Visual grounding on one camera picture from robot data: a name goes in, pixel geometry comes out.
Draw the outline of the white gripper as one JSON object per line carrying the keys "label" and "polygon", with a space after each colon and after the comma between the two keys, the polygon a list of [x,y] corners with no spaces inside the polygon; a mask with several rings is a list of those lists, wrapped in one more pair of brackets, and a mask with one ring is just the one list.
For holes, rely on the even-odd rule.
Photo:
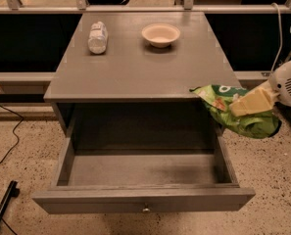
{"label": "white gripper", "polygon": [[268,81],[234,100],[229,105],[232,114],[242,117],[267,112],[276,101],[291,107],[291,61],[273,71]]}

